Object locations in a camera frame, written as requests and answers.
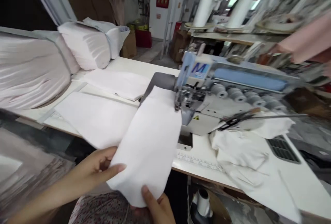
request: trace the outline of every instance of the overlock sewing machine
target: overlock sewing machine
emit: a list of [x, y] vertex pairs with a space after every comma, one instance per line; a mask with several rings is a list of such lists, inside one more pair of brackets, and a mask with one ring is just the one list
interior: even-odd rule
[[[298, 77], [277, 69], [241, 62], [235, 64], [224, 57], [200, 56], [185, 52], [181, 71], [174, 75], [155, 73], [142, 100], [154, 86], [176, 92], [174, 108], [182, 111], [179, 143], [190, 149], [192, 134], [205, 135], [220, 121], [253, 108], [286, 111], [280, 99], [301, 85]], [[253, 130], [259, 121], [243, 121], [235, 130]]]

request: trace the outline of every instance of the white wall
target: white wall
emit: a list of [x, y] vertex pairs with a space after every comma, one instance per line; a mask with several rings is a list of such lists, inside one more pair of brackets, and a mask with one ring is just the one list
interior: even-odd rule
[[[180, 13], [182, 10], [182, 5], [183, 5], [183, 0], [179, 0], [180, 2], [180, 7], [178, 8], [178, 3], [173, 6], [173, 9], [175, 9], [175, 19], [174, 19], [174, 23], [172, 25], [172, 30], [171, 32], [168, 31], [169, 34], [173, 34], [173, 30], [175, 28], [175, 23], [177, 21], [179, 21], [180, 18]], [[166, 24], [167, 24], [167, 14], [168, 11], [170, 11], [169, 8], [158, 8], [156, 7], [156, 0], [150, 0], [150, 15], [149, 15], [149, 27], [150, 27], [150, 32], [152, 34], [153, 38], [159, 38], [159, 39], [163, 39], [164, 38], [164, 32], [166, 29]], [[160, 14], [161, 18], [157, 19], [156, 15]]]

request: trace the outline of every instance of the finger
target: finger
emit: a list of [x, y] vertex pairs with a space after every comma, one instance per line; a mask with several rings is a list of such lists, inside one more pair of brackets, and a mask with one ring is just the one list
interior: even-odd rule
[[106, 169], [108, 169], [109, 165], [110, 165], [110, 161], [105, 160], [103, 163], [100, 164], [100, 170], [105, 171]]
[[98, 183], [103, 183], [108, 181], [109, 179], [116, 176], [118, 173], [122, 172], [127, 166], [125, 164], [117, 164], [114, 166], [109, 167], [103, 172], [97, 173], [95, 175], [96, 181]]
[[112, 147], [108, 147], [108, 148], [103, 149], [103, 150], [99, 150], [98, 151], [98, 157], [100, 159], [107, 158], [108, 160], [112, 160], [116, 150], [117, 150], [116, 146], [112, 146]]
[[161, 209], [163, 209], [164, 212], [167, 214], [167, 216], [169, 218], [171, 218], [173, 220], [173, 222], [175, 223], [175, 218], [173, 216], [169, 198], [167, 197], [167, 195], [165, 193], [162, 193], [162, 195], [158, 199], [158, 203], [160, 204]]
[[141, 193], [153, 218], [156, 219], [158, 214], [162, 211], [158, 202], [156, 201], [156, 199], [146, 185], [142, 187]]

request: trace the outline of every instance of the hand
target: hand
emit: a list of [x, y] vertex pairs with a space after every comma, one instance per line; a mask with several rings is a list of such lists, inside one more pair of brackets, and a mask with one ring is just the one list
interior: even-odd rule
[[93, 152], [62, 179], [8, 219], [8, 224], [40, 223], [38, 219], [45, 214], [81, 197], [123, 171], [126, 167], [123, 164], [108, 168], [116, 150], [116, 147], [109, 147]]
[[158, 200], [154, 198], [147, 186], [143, 186], [142, 196], [147, 204], [154, 224], [176, 224], [173, 216], [169, 199], [163, 193]]
[[57, 199], [61, 205], [81, 197], [123, 171], [126, 168], [123, 164], [108, 168], [116, 150], [114, 146], [94, 151], [58, 181], [54, 186], [59, 191]]

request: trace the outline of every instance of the white table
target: white table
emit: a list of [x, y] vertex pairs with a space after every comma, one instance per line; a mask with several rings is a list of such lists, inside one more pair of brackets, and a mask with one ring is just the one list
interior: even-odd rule
[[[155, 72], [163, 72], [175, 76], [179, 74], [179, 70], [176, 69], [143, 63], [121, 57], [112, 61], [105, 70], [133, 72], [149, 78], [152, 78]], [[81, 84], [81, 82], [77, 81], [72, 82], [66, 92], [48, 106], [39, 109], [15, 111], [15, 113], [21, 117], [37, 121]], [[80, 92], [113, 99], [136, 107], [139, 105], [138, 101], [132, 102], [116, 95], [105, 93], [91, 85], [86, 85], [80, 90]], [[80, 137], [80, 134], [63, 119], [59, 118], [57, 114], [47, 118], [43, 124]], [[251, 138], [261, 139], [262, 146], [264, 146], [265, 149], [270, 149], [263, 138], [258, 136], [252, 136]], [[269, 154], [271, 155], [270, 159], [273, 161], [274, 165], [281, 171], [281, 175], [292, 194], [294, 202], [296, 203], [297, 207], [305, 213], [331, 219], [331, 197], [323, 188], [317, 177], [311, 171], [292, 142], [289, 139], [287, 139], [287, 141], [296, 153], [297, 157], [300, 159], [301, 164], [293, 164], [278, 159], [273, 155], [271, 150]], [[204, 179], [206, 181], [214, 182], [222, 186], [241, 191], [225, 173], [212, 168], [199, 166], [195, 163], [187, 161], [187, 159], [183, 159], [183, 157], [189, 158], [188, 160], [192, 159], [205, 161], [209, 164], [214, 164], [217, 166], [215, 151], [211, 148], [207, 136], [193, 135], [193, 148], [189, 152], [177, 150], [177, 157], [174, 159], [172, 164], [173, 169]]]

